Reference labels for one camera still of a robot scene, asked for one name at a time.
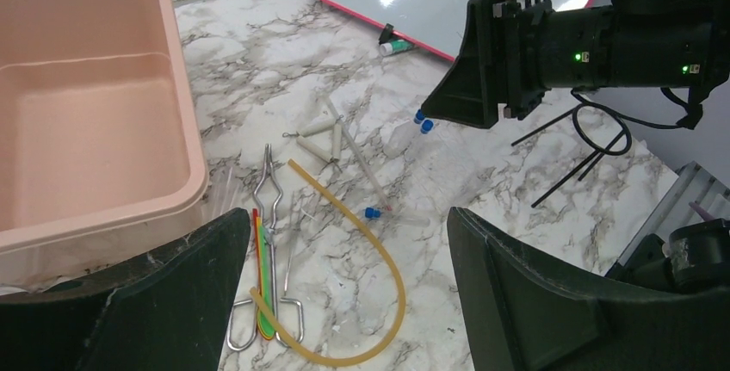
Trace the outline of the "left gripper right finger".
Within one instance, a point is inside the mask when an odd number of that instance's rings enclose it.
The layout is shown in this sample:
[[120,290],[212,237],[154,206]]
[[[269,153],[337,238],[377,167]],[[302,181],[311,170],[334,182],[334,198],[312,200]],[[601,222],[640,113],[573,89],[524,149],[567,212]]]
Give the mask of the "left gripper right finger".
[[478,370],[726,370],[729,223],[677,229],[668,257],[618,281],[460,207],[449,249]]

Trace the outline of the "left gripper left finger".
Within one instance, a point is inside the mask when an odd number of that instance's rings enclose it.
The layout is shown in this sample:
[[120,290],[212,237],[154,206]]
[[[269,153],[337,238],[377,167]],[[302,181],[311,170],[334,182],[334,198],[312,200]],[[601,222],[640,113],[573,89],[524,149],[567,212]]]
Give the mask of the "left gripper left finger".
[[44,292],[1,299],[4,370],[215,370],[250,242],[241,208]]

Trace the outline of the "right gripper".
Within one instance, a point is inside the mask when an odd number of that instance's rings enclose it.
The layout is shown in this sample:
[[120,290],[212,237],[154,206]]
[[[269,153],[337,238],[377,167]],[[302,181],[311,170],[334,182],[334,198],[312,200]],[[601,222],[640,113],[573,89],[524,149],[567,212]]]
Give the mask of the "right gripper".
[[522,120],[547,91],[537,66],[537,41],[551,0],[470,0],[459,54],[421,105],[426,117],[488,129],[506,118]]

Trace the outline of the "black wire tripod stand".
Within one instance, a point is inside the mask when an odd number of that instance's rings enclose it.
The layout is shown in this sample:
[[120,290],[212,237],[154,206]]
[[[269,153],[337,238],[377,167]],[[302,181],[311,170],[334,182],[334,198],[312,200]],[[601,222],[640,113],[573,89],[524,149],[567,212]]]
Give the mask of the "black wire tripod stand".
[[[583,130],[579,122],[579,113],[581,110],[586,108],[593,108],[606,114],[611,120],[613,120],[618,126],[618,133],[608,142],[607,145],[599,145],[596,143],[586,131]],[[572,126],[579,136],[579,138],[591,148],[591,153],[578,162],[571,170],[569,170],[558,182],[552,185],[544,194],[531,203],[532,208],[537,208],[552,194],[554,194],[559,188],[561,188],[571,178],[577,176],[579,180],[585,179],[588,172],[595,168],[597,164],[606,156],[617,157],[629,152],[633,145],[633,139],[628,125],[625,123],[621,114],[615,110],[605,107],[603,105],[594,102],[580,103],[578,106],[569,109],[565,113],[559,114],[552,120],[545,122],[538,126],[536,129],[528,132],[519,139],[513,141],[510,145],[512,147],[521,144],[522,142],[536,137],[539,133],[544,132],[549,127],[557,124],[559,121],[565,118],[570,118]]]

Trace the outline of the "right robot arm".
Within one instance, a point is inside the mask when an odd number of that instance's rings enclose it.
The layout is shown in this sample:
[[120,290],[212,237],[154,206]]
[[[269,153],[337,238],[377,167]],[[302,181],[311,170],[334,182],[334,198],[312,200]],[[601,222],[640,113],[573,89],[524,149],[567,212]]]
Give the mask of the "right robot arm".
[[429,118],[489,128],[521,120],[554,89],[685,88],[692,129],[729,78],[729,0],[611,0],[558,11],[551,0],[470,0],[461,49],[422,104]]

